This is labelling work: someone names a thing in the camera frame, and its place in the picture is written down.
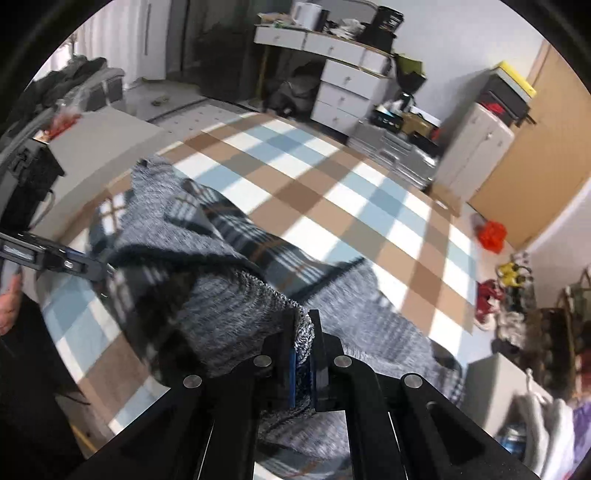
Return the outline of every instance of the drawer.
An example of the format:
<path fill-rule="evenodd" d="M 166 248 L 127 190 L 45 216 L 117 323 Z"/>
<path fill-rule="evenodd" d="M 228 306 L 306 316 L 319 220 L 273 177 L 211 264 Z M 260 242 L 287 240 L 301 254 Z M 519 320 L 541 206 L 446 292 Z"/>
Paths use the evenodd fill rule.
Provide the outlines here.
<path fill-rule="evenodd" d="M 311 118 L 345 135 L 353 133 L 357 122 L 359 122 L 357 117 L 319 101 L 314 104 Z"/>
<path fill-rule="evenodd" d="M 257 27 L 255 43 L 301 50 L 306 32 L 287 28 Z"/>
<path fill-rule="evenodd" d="M 335 87 L 330 83 L 322 82 L 318 91 L 317 100 L 344 110 L 357 118 L 363 118 L 373 103 L 355 93 Z"/>
<path fill-rule="evenodd" d="M 304 50 L 345 61 L 351 65 L 359 65 L 365 48 L 327 35 L 308 33 Z"/>
<path fill-rule="evenodd" d="M 321 80 L 357 93 L 364 98 L 374 98 L 382 83 L 382 79 L 370 73 L 332 60 L 326 62 Z"/>
<path fill-rule="evenodd" d="M 373 50 L 365 50 L 359 66 L 370 72 L 383 73 L 384 68 L 386 68 L 389 62 L 390 59 L 385 54 Z"/>

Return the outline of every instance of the black pants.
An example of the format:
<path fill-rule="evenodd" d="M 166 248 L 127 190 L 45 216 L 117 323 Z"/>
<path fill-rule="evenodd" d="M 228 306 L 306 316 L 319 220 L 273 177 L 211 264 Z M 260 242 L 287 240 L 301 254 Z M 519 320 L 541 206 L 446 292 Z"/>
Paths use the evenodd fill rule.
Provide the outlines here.
<path fill-rule="evenodd" d="M 0 478 L 58 480 L 83 462 L 54 398 L 75 389 L 39 306 L 23 296 L 14 327 L 0 337 Z"/>

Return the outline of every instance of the desk leg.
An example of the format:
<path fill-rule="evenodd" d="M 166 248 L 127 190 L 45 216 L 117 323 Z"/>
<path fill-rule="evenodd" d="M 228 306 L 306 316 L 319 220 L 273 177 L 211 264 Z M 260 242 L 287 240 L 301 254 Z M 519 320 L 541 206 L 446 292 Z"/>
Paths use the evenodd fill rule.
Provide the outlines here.
<path fill-rule="evenodd" d="M 265 51 L 262 55 L 261 69 L 259 71 L 259 78 L 256 83 L 256 98 L 255 102 L 260 104 L 262 101 L 262 84 L 265 81 L 265 71 L 267 69 L 267 60 L 269 58 L 269 52 L 271 51 L 270 45 L 265 45 Z"/>

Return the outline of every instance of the checkered tablecloth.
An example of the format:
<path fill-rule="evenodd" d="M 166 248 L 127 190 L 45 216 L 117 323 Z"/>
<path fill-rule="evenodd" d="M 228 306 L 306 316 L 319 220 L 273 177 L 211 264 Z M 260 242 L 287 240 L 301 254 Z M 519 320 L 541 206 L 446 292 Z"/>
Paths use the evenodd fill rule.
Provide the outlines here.
<path fill-rule="evenodd" d="M 372 160 L 311 128 L 258 113 L 210 127 L 161 154 L 312 257 L 370 259 L 384 295 L 452 354 L 462 332 L 471 331 L 476 245 L 448 212 Z M 100 207 L 113 228 L 129 188 L 119 183 Z M 84 250 L 86 241 L 82 230 L 72 247 Z M 120 432 L 166 388 L 134 355 L 87 282 L 44 273 L 38 293 L 66 367 Z"/>

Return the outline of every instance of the silver bolt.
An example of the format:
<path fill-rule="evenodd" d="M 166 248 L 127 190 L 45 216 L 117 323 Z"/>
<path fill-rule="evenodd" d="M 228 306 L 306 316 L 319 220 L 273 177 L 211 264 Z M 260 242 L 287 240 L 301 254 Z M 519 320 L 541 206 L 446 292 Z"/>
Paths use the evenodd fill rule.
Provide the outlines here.
<path fill-rule="evenodd" d="M 201 377 L 199 375 L 189 375 L 183 380 L 183 385 L 187 388 L 197 388 L 201 385 Z"/>
<path fill-rule="evenodd" d="M 268 367 L 271 364 L 271 357 L 268 355 L 257 355 L 254 359 L 254 364 L 257 367 Z"/>
<path fill-rule="evenodd" d="M 415 374 L 410 374 L 404 377 L 404 384 L 410 388 L 418 388 L 423 384 L 423 379 Z"/>
<path fill-rule="evenodd" d="M 353 361 L 346 355 L 339 355 L 335 357 L 335 365 L 341 368 L 350 367 Z"/>

